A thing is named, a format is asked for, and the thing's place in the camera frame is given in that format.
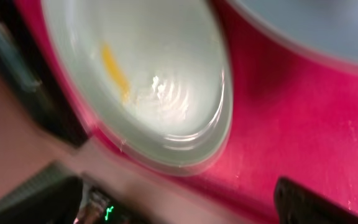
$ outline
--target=yellow object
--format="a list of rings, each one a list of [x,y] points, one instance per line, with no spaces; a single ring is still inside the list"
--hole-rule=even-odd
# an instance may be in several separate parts
[[[101,53],[104,66],[107,68],[110,77],[114,80],[120,89],[122,101],[126,102],[128,100],[130,90],[128,80],[116,63],[107,44],[103,44]]]

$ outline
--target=yellow strip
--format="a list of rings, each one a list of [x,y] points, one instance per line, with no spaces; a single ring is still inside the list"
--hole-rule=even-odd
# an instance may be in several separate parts
[[[118,64],[116,63],[110,48],[107,44],[103,44],[102,46],[102,59],[104,62],[104,66],[107,68],[110,77],[114,80],[117,84],[118,88],[121,92],[121,100],[126,102],[129,97],[129,83],[124,75],[124,73],[119,68]]]

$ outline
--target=scratch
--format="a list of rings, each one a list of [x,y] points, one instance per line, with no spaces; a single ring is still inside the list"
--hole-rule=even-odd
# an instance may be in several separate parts
[[[353,141],[357,142],[357,138],[356,138],[356,132],[354,131],[354,127],[352,125],[352,121],[348,121],[347,124],[349,125],[349,128],[351,130],[352,133],[352,137],[353,137]]]

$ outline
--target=beige floor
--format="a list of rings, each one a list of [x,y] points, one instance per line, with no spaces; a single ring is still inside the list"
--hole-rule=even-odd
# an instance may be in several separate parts
[[[94,139],[79,152],[40,130],[0,79],[0,198],[52,161],[86,172],[167,223],[250,223],[206,198],[129,164]]]

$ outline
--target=green light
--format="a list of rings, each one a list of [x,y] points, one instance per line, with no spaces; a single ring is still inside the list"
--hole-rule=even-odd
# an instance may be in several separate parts
[[[114,209],[114,206],[106,209],[106,216],[104,217],[104,219],[106,221],[107,221],[107,219],[109,219],[109,213],[112,212],[113,209]]]

